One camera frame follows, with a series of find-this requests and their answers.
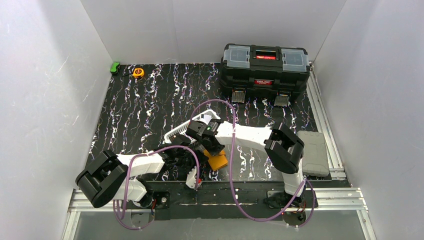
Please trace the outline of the white plastic basket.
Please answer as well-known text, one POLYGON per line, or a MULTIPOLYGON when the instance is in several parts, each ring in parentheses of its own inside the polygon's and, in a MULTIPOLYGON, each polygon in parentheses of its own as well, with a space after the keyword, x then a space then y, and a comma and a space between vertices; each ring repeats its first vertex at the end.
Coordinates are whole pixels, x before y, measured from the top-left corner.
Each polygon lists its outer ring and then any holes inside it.
MULTIPOLYGON (((202 114, 211 115, 211 116, 213 116, 214 119, 220 119, 220 117, 218 116, 218 114, 214 110, 207 109, 207 110, 201 112, 200 114, 194 116, 192 120, 198 121, 202 114)), ((181 135, 184 135, 184 136, 187 137, 186 131, 187 131, 187 128, 189 126, 189 123, 190 123, 190 120, 187 120, 187 121, 183 122, 182 124, 174 127, 170 131, 168 131, 163 137, 163 143, 170 144, 172 142, 172 138, 177 134, 181 134, 181 135)))

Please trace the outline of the orange leather card holder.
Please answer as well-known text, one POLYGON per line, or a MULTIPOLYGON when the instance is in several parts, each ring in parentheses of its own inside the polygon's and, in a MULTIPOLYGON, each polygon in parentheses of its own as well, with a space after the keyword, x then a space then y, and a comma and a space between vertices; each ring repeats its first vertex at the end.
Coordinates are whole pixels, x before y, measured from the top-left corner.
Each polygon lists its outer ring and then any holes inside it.
POLYGON ((208 164, 213 171, 218 171, 229 164, 227 159, 226 152, 221 150, 217 155, 212 156, 206 149, 203 151, 203 154, 208 157, 208 164))

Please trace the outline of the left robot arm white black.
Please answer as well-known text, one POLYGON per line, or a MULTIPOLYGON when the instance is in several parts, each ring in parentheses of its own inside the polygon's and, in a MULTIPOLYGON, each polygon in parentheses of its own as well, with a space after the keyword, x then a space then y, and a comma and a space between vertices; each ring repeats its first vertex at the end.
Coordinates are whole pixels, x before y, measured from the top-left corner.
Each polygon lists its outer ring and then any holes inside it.
POLYGON ((188 187, 194 188, 197 167, 208 160, 200 146, 177 134, 170 143, 146 153, 128 155, 104 150, 78 174, 75 183, 94 208, 110 201, 121 205, 132 201, 136 206, 149 208, 154 202, 154 190, 139 176, 176 174, 177 180, 185 180, 188 187))

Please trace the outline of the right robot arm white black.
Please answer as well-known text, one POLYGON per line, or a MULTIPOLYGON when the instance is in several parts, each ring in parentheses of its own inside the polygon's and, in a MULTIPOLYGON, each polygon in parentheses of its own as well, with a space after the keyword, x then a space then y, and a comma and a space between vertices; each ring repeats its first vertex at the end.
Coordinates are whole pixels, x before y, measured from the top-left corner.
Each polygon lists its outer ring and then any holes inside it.
POLYGON ((218 155, 226 145, 246 146, 267 154, 272 165, 282 173, 285 193, 300 197, 304 181, 302 157, 304 142, 282 122, 272 127, 243 126, 222 119, 190 121, 185 134, 206 151, 218 155))

